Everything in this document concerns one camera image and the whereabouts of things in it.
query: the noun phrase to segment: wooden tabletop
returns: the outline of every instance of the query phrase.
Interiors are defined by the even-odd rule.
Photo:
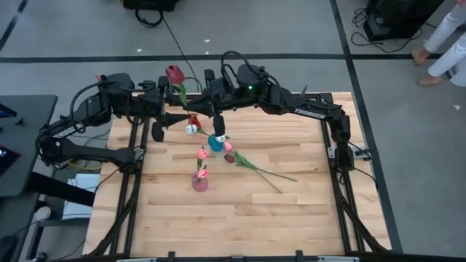
[[[362,146],[351,93],[333,93],[333,99],[350,116],[351,141]],[[182,112],[170,107],[167,111]],[[293,114],[271,116],[259,108],[224,112],[224,118],[226,133],[239,153],[257,167],[298,182],[265,174],[282,192],[277,193],[254,171],[226,162],[224,152],[210,152],[205,160],[209,188],[196,192],[191,174],[196,170],[197,150],[209,149],[207,136],[188,136],[187,122],[175,124],[165,132],[164,143],[149,138],[131,256],[167,257],[169,251],[178,257],[294,255],[296,250],[305,255],[344,254],[319,121]],[[213,131],[211,119],[200,116],[200,122]],[[108,147],[126,147],[129,136],[127,120],[116,119]],[[356,159],[355,166],[371,174],[369,162]],[[100,179],[115,169],[105,164]],[[349,175],[360,219],[390,248],[374,181],[358,171]],[[121,181],[122,174],[116,174],[99,188],[84,253],[95,248],[114,222]],[[355,249],[348,218],[347,223]],[[123,225],[119,251],[125,231]]]

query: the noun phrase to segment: gray floor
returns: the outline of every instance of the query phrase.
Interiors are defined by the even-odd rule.
[[[337,0],[347,38],[359,29],[353,11],[366,0]],[[455,1],[447,0],[430,18],[437,25]],[[20,0],[0,1],[0,33]],[[187,55],[221,54],[229,49],[248,54],[342,54],[329,0],[182,0],[167,21]],[[433,32],[397,52],[408,54]],[[458,37],[455,33],[439,53]],[[404,40],[388,41],[395,49]],[[375,47],[349,45],[353,54],[380,54]],[[29,1],[0,57],[89,57],[179,55],[164,25],[147,29],[117,0]],[[352,91],[344,60],[252,60],[264,65],[282,86],[293,91]],[[170,64],[189,72],[185,62],[0,63],[1,93],[56,94],[54,119],[66,114],[75,92],[93,83],[96,74],[128,72],[135,82],[157,79]],[[219,61],[192,61],[196,74],[218,72]],[[448,81],[420,88],[416,79],[428,65],[410,60],[356,60],[355,67],[381,155],[382,168],[405,253],[466,256],[466,90]],[[195,91],[194,83],[188,86]],[[86,135],[105,132],[108,125]],[[84,143],[85,139],[76,142]],[[102,141],[93,141],[103,146]],[[37,164],[38,170],[49,172]],[[86,226],[47,229],[40,249],[58,258],[82,241]]]

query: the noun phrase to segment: black equipment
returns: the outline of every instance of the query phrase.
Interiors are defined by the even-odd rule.
[[[141,25],[147,28],[158,26],[163,21],[163,12],[172,12],[175,9],[176,3],[180,0],[122,0],[123,7],[134,9],[136,19]],[[139,15],[140,10],[154,10],[159,12],[159,19],[155,22],[149,22]]]
[[[410,39],[444,0],[371,0],[364,31],[369,41]]]
[[[122,0],[126,9],[142,9],[171,12],[180,0]]]
[[[205,70],[207,88],[199,98],[183,106],[181,99],[173,87],[169,85],[166,76],[159,77],[158,85],[152,81],[139,84],[142,89],[135,89],[129,75],[120,73],[102,76],[101,81],[84,88],[87,90],[97,86],[99,92],[89,96],[74,110],[74,103],[69,116],[61,116],[60,120],[44,126],[36,139],[36,148],[46,165],[65,167],[69,162],[78,159],[112,162],[121,172],[131,173],[137,167],[137,158],[133,148],[110,150],[78,146],[66,137],[75,132],[84,132],[86,127],[97,127],[110,122],[111,115],[125,116],[133,122],[131,116],[140,119],[155,118],[152,136],[155,141],[163,141],[163,127],[188,119],[188,114],[170,114],[165,112],[165,104],[183,106],[183,109],[213,117],[216,136],[225,134],[225,124],[222,111],[254,106],[260,107],[268,114],[282,115],[298,114],[322,120],[329,124],[331,137],[336,141],[336,167],[339,171],[353,170],[354,159],[352,149],[348,146],[350,140],[350,118],[341,106],[308,100],[304,96],[295,96],[282,88],[276,78],[268,74],[264,67],[250,65],[246,60],[240,66],[237,75],[238,87],[235,87],[226,72],[224,58],[228,54],[239,55],[237,52],[226,52],[222,57],[222,76],[216,78],[212,70]],[[143,92],[133,96],[134,92]]]

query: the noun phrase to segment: red rose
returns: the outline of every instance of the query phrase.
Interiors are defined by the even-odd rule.
[[[180,85],[184,81],[184,74],[176,65],[170,65],[165,70],[170,83]]]

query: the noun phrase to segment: blue object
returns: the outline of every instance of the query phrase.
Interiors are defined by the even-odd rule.
[[[220,152],[222,149],[224,149],[224,143],[218,142],[213,135],[209,136],[208,143],[214,152]]]

